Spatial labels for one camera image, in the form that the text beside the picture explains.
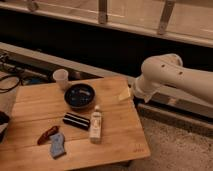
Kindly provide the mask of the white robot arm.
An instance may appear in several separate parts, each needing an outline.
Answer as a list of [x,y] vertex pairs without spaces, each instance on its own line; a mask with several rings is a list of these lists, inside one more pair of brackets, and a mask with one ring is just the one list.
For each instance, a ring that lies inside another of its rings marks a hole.
[[213,72],[185,68],[181,57],[173,53],[147,58],[141,65],[141,75],[119,94],[118,99],[137,97],[149,102],[165,85],[213,104]]

